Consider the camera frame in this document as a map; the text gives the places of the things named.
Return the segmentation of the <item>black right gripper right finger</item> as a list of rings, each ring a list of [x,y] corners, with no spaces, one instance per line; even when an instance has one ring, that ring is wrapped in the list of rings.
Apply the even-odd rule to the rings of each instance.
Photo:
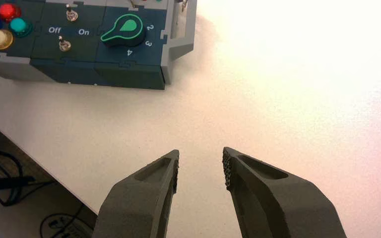
[[[333,203],[312,182],[230,147],[222,163],[242,237],[346,237]]]

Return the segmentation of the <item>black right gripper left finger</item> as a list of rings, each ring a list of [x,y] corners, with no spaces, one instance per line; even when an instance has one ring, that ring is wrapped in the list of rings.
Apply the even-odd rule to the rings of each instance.
[[[174,149],[117,182],[100,207],[94,238],[164,238],[177,192]]]

